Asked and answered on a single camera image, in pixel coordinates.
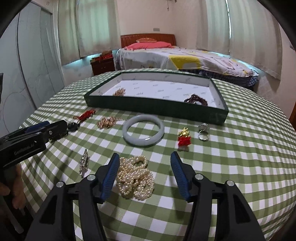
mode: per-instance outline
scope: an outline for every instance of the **white curtain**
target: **white curtain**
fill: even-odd
[[[257,0],[228,0],[230,56],[280,80],[282,43],[279,24]]]
[[[58,5],[58,33],[62,65],[80,59],[75,2],[75,0],[60,0]]]
[[[58,32],[62,65],[119,49],[116,0],[59,0]]]
[[[229,19],[225,0],[197,1],[196,48],[229,54]]]
[[[120,48],[115,0],[79,0],[77,16],[81,57]]]

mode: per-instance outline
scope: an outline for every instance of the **table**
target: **table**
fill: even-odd
[[[45,120],[73,121],[74,115],[89,109],[83,95],[117,73],[104,73],[67,86],[38,108],[22,127]],[[152,147],[132,147],[122,138],[123,121],[108,130],[99,130],[96,123],[103,116],[128,119],[138,113],[97,109],[96,115],[85,121],[77,132],[54,144],[48,143],[46,151],[21,163],[29,205],[36,212],[59,180],[66,184],[81,180],[79,161],[85,148],[91,160],[86,175],[108,163],[113,152],[123,157],[144,155],[150,160],[148,169],[155,177],[154,193],[145,201],[130,200],[121,197],[113,187],[111,197],[99,205],[106,235],[110,240],[119,241],[182,240],[192,204],[186,203],[178,192],[170,154],[177,149],[177,133],[186,126],[192,144],[189,152],[179,152],[182,161],[211,181],[233,180],[269,240],[295,205],[296,132],[275,104],[242,87],[220,80],[214,82],[229,114],[224,126],[211,126],[210,141],[198,139],[198,122],[158,116],[165,125],[163,139]],[[154,135],[157,129],[149,123],[138,123],[129,131],[135,137],[145,138]],[[82,240],[78,203],[74,202],[73,206],[76,238]],[[214,240],[215,235],[217,204],[213,202],[212,207],[210,240]]]

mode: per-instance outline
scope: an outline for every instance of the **frosted glass door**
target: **frosted glass door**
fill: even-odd
[[[64,88],[64,83],[54,52],[51,14],[42,9],[40,14],[40,34],[47,71],[54,91],[57,93]]]
[[[21,76],[17,57],[17,17],[0,38],[0,73],[3,90],[0,103],[0,137],[13,132],[34,112]]]
[[[29,3],[20,12],[18,27],[20,62],[37,108],[55,94],[43,53],[40,14],[41,8]]]

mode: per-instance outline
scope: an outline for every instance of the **silver ring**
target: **silver ring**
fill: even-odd
[[[199,125],[198,128],[200,131],[203,131],[203,130],[206,132],[210,131],[210,127],[207,123],[203,123],[203,124]]]
[[[209,134],[209,132],[206,131],[206,130],[201,130],[201,131],[199,131],[198,138],[199,138],[200,140],[202,140],[202,141],[208,141],[209,138],[210,138],[210,134]]]
[[[151,121],[154,124],[158,125],[159,131],[152,137],[146,138],[146,139],[139,139],[132,137],[128,134],[128,129],[135,123],[138,123],[140,121]],[[123,133],[123,138],[129,142],[130,144],[136,145],[136,146],[148,146],[155,144],[158,142],[163,134],[165,132],[165,127],[163,125],[163,122],[157,118],[156,116],[153,115],[138,115],[130,118],[127,120],[122,127],[122,133]]]

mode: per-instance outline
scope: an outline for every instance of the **gold chain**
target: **gold chain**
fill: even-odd
[[[124,96],[126,90],[124,88],[120,88],[119,90],[115,91],[113,96]]]
[[[121,119],[113,115],[113,116],[110,116],[109,118],[103,117],[100,121],[98,121],[97,125],[100,129],[109,129],[113,127],[117,121],[126,121],[126,120],[127,119]]]

